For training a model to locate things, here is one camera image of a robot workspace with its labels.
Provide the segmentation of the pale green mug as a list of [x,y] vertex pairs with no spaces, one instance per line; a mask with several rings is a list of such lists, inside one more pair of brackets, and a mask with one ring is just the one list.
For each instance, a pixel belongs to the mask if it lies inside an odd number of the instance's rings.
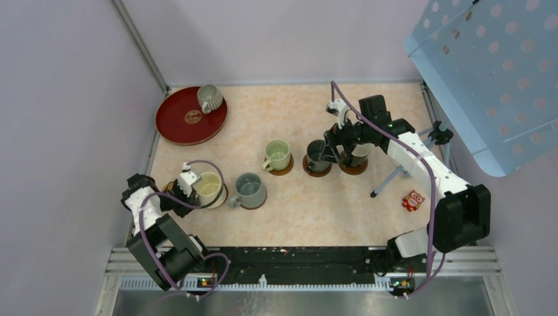
[[290,157],[290,145],[287,141],[271,140],[265,147],[265,160],[261,168],[266,172],[282,171],[289,165]]

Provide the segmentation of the grey ribbed cup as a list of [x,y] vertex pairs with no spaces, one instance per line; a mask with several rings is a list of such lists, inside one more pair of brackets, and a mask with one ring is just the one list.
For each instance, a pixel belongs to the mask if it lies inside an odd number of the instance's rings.
[[217,110],[223,103],[222,92],[214,85],[201,86],[197,91],[198,104],[203,114]]

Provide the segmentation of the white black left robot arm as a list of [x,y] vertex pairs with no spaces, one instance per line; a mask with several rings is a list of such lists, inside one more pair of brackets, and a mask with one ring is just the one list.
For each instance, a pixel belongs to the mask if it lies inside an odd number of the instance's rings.
[[160,191],[155,180],[144,174],[131,176],[127,183],[121,203],[132,213],[134,232],[126,247],[157,285],[177,290],[188,273],[207,270],[211,254],[205,245],[170,216],[174,211],[185,217],[198,208],[195,192],[185,194],[177,180]]

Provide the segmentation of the grey green mug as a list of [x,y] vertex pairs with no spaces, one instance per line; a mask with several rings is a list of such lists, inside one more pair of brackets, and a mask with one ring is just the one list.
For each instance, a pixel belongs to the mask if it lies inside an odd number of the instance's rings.
[[256,207],[265,203],[266,199],[267,189],[262,179],[255,173],[247,172],[235,181],[234,194],[229,199],[229,205],[233,209],[241,205]]

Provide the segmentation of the small white cup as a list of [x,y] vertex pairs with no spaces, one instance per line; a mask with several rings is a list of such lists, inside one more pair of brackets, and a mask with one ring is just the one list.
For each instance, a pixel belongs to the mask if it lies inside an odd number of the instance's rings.
[[367,161],[367,157],[372,150],[372,144],[356,145],[350,154],[345,155],[345,165],[350,168],[360,168]]

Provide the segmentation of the light brown wooden coaster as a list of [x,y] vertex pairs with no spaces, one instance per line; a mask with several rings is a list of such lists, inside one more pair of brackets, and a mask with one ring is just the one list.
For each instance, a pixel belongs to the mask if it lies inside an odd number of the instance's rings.
[[228,194],[229,194],[228,187],[227,187],[227,185],[224,185],[224,193],[221,195],[222,202],[221,202],[220,206],[222,206],[225,202],[228,201]]

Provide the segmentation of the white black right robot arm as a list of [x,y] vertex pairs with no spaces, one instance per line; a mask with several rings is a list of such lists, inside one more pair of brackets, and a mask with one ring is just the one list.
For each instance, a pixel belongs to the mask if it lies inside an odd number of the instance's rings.
[[431,251],[448,253],[487,237],[491,217],[489,189],[482,184],[472,186],[457,176],[405,119],[392,119],[383,95],[360,99],[359,106],[363,118],[352,123],[344,100],[327,103],[326,111],[336,116],[337,122],[324,133],[326,148],[320,159],[348,163],[358,145],[379,147],[431,195],[434,208],[426,226],[389,240],[388,267],[404,271],[415,256]]

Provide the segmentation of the dark green mug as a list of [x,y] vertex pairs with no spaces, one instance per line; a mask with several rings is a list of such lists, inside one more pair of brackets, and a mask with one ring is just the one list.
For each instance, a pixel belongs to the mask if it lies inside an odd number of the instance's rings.
[[324,140],[313,140],[307,146],[307,165],[305,170],[309,174],[317,174],[321,172],[326,172],[331,167],[331,162],[322,160],[321,154],[326,147]]

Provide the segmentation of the cream ceramic cup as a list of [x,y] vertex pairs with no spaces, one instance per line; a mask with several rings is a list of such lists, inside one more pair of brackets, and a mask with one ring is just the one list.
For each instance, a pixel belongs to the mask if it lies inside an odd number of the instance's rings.
[[202,172],[201,181],[193,186],[201,206],[206,205],[207,209],[220,207],[221,195],[224,193],[224,186],[220,193],[221,186],[222,181],[217,173]]

